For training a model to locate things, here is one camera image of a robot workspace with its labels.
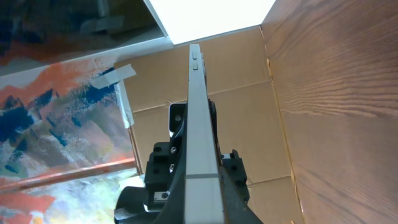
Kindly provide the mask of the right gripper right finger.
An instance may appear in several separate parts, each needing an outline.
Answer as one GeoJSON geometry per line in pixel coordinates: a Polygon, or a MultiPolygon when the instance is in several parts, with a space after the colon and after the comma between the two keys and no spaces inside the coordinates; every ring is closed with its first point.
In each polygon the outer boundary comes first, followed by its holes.
{"type": "Polygon", "coordinates": [[[217,111],[215,102],[209,100],[211,125],[219,165],[221,193],[223,194],[226,222],[235,224],[260,224],[259,217],[249,208],[250,194],[243,160],[236,150],[223,154],[217,132],[217,111]]]}

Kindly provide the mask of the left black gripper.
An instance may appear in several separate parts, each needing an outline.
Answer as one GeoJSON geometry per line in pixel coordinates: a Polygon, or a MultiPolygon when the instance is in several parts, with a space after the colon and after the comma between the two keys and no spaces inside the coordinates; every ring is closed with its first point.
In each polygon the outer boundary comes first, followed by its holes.
{"type": "Polygon", "coordinates": [[[156,202],[155,194],[157,192],[163,194],[169,192],[170,174],[173,171],[173,165],[170,165],[169,162],[169,141],[155,143],[147,162],[144,183],[152,197],[148,200],[150,203],[156,202]]]}

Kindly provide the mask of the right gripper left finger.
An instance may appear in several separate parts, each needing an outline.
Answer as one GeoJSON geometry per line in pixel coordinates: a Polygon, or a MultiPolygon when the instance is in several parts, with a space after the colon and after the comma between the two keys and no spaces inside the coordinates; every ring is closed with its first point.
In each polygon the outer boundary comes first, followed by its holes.
{"type": "Polygon", "coordinates": [[[185,169],[186,169],[186,103],[173,103],[169,106],[169,162],[173,165],[170,174],[169,197],[157,217],[157,223],[183,223],[185,208],[185,169]]]}

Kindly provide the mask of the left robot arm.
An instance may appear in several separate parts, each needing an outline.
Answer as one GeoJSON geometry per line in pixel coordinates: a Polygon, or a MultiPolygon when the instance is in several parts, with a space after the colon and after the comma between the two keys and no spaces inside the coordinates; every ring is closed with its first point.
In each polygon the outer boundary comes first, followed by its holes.
{"type": "MultiPolygon", "coordinates": [[[[169,106],[168,142],[157,142],[149,156],[144,187],[123,188],[114,210],[115,223],[181,223],[185,193],[186,104],[169,106]]],[[[243,160],[236,150],[217,153],[221,191],[229,223],[260,223],[248,207],[249,191],[243,160]]]]}

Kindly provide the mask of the colourful painted panel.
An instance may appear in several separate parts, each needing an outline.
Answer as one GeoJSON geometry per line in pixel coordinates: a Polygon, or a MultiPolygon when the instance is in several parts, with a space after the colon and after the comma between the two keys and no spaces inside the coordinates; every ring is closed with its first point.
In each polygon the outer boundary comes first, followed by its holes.
{"type": "Polygon", "coordinates": [[[112,223],[134,174],[125,83],[162,37],[144,1],[1,1],[1,222],[112,223]]]}

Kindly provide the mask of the cardboard sheet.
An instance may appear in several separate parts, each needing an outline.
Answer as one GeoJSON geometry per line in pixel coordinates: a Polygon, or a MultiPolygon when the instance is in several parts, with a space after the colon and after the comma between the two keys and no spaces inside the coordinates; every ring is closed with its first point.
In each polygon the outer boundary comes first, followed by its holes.
{"type": "Polygon", "coordinates": [[[116,223],[302,223],[265,56],[255,27],[116,64],[145,176],[116,223]]]}

